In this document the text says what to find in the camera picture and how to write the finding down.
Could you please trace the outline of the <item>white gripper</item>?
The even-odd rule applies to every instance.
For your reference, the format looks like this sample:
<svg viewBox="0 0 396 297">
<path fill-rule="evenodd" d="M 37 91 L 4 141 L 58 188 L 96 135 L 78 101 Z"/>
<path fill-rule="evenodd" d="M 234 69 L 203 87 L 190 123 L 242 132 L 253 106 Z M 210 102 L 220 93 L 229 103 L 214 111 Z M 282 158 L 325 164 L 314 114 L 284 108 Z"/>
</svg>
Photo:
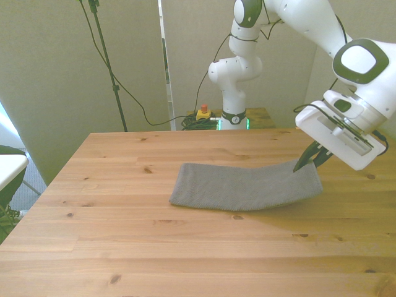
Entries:
<svg viewBox="0 0 396 297">
<path fill-rule="evenodd" d="M 332 111 L 324 101 L 296 107 L 296 126 L 314 139 L 300 156 L 293 169 L 300 170 L 316 155 L 316 168 L 335 155 L 354 170 L 362 170 L 376 157 L 387 152 L 387 140 L 377 130 L 374 136 L 360 134 Z"/>
</svg>

